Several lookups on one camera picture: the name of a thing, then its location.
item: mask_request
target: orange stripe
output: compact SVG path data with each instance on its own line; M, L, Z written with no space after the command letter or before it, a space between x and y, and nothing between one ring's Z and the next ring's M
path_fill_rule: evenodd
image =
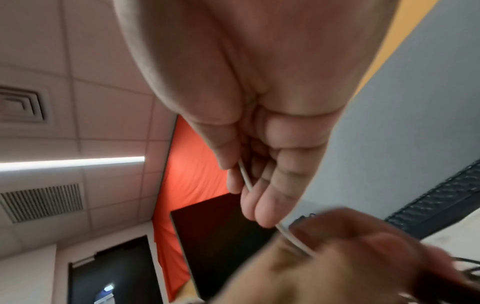
M422 21L439 0L401 0L382 47L363 76L355 95L372 78L388 57Z

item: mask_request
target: ventilation grille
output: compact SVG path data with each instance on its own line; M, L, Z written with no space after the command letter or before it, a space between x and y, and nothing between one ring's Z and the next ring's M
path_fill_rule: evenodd
M0 121L45 123L46 119L37 92L0 86Z
M78 184L0 193L0 204L13 223L83 209Z

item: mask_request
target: drop ceiling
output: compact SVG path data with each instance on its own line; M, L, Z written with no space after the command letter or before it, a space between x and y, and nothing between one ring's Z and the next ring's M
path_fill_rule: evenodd
M13 224L0 257L151 219L176 115L133 62L109 0L2 1L0 87L39 92L48 124L0 121L0 162L145 155L144 164L0 173L0 192L78 184L83 209Z

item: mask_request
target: gray wall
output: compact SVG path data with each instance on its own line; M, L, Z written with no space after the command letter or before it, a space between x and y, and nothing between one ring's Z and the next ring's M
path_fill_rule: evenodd
M385 218L480 159L480 1L443 0L349 105L295 215Z

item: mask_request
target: fluorescent light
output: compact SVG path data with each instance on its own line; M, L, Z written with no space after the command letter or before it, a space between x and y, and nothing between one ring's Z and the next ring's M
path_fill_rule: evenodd
M0 163L0 172L96 166L96 165L127 164L127 163L140 163L140 162L145 162L144 156L25 161L25 162L15 162L15 163Z
M108 291L112 291L113 288L114 288L114 285L110 284L110 285L105 286L105 288L103 290L108 292Z

